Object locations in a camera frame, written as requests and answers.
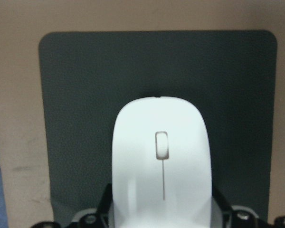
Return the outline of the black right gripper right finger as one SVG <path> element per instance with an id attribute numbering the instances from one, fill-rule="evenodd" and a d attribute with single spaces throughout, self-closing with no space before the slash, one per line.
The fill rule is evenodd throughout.
<path id="1" fill-rule="evenodd" d="M 224 195 L 212 187 L 212 228 L 257 228 L 258 215 L 250 208 L 231 206 Z"/>

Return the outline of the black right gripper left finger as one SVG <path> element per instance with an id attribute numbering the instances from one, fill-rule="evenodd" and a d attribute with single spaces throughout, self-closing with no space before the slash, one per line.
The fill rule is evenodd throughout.
<path id="1" fill-rule="evenodd" d="M 72 228 L 109 228 L 110 209 L 112 208 L 112 184 L 104 189 L 100 202 L 96 208 L 88 208 L 77 212 L 72 220 Z"/>

